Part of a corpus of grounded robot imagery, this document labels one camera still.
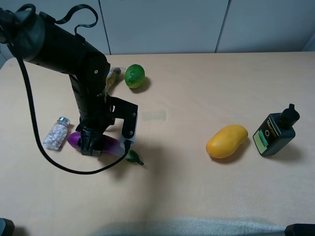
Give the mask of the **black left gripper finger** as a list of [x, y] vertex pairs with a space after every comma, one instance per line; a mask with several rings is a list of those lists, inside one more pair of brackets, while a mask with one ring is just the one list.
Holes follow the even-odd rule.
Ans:
[[87, 130], [80, 131], [80, 151], [82, 155], [92, 156], [91, 133]]
[[94, 132], [91, 136], [91, 151], [92, 156], [100, 157], [102, 154], [102, 135], [99, 132]]

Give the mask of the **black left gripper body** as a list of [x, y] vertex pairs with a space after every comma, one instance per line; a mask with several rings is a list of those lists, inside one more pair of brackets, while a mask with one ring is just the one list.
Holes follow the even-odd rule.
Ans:
[[110, 125], [115, 124], [115, 118], [112, 116], [114, 105], [110, 95], [89, 100], [76, 94], [75, 99], [80, 114], [80, 122], [75, 131], [86, 129], [103, 133]]

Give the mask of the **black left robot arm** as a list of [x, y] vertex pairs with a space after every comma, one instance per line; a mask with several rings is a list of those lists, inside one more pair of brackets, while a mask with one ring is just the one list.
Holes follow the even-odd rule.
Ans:
[[80, 133], [82, 155], [100, 156], [104, 144], [101, 135], [111, 124], [106, 113], [106, 77], [110, 64], [105, 55], [77, 32], [60, 28], [81, 9], [97, 12], [87, 4], [72, 7], [60, 20], [40, 12], [33, 4], [25, 4], [16, 12], [1, 9], [0, 42], [23, 61], [67, 74], [80, 114], [76, 131]]

